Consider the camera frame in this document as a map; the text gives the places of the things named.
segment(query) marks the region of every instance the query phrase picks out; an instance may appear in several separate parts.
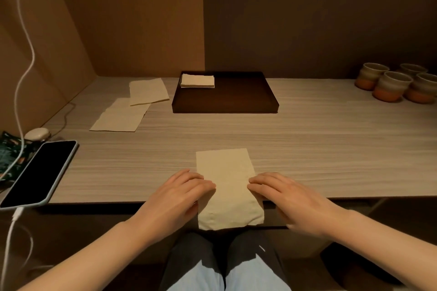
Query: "brown wall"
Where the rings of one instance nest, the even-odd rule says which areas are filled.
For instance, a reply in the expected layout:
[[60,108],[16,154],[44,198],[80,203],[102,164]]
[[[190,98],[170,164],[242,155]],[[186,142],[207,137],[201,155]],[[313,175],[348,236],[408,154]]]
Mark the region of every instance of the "brown wall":
[[203,0],[65,0],[96,73],[204,70]]
[[[95,73],[63,0],[22,0],[25,23],[35,46],[35,66],[19,93],[26,132],[45,123],[95,78]],[[0,0],[0,130],[18,134],[15,85],[30,63],[15,0]]]
[[204,0],[206,70],[344,78],[437,64],[437,0]]

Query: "tabletop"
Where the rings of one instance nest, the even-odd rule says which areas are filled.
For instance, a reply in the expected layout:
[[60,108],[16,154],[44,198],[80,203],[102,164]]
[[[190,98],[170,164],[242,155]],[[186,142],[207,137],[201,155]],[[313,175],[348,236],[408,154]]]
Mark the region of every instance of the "tabletop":
[[329,198],[437,195],[437,104],[385,103],[352,80],[267,79],[277,114],[173,114],[154,103],[134,133],[89,128],[135,78],[97,78],[45,127],[80,147],[51,203],[145,201],[196,151],[247,148],[255,172],[277,171]]

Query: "blue jeans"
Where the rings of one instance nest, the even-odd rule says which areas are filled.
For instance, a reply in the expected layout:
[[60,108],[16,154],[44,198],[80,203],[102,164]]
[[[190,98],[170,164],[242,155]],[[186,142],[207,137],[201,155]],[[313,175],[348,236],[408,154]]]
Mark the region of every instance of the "blue jeans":
[[261,231],[249,230],[233,239],[225,255],[225,270],[219,269],[215,254],[226,253],[214,250],[199,234],[183,235],[171,250],[159,290],[291,290],[273,246]]

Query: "dark brown tray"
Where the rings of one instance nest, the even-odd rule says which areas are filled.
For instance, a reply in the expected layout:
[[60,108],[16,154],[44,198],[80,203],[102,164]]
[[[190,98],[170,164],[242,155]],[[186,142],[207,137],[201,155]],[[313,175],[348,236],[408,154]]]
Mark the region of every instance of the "dark brown tray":
[[[181,88],[182,74],[214,75],[215,88]],[[173,113],[277,113],[276,100],[260,71],[183,71]]]

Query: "cup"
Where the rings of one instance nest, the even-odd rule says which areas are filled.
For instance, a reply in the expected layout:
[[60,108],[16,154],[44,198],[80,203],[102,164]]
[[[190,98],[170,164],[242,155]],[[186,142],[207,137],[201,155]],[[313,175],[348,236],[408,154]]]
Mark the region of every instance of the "cup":
[[390,68],[379,63],[366,62],[355,80],[355,86],[372,91],[381,75],[389,70]]
[[386,102],[397,101],[408,88],[412,78],[404,73],[386,71],[376,84],[373,96]]
[[405,98],[419,104],[431,104],[437,94],[437,76],[419,73],[405,91]]
[[428,69],[412,63],[402,63],[397,72],[407,74],[408,76],[414,78],[417,74],[427,73]]

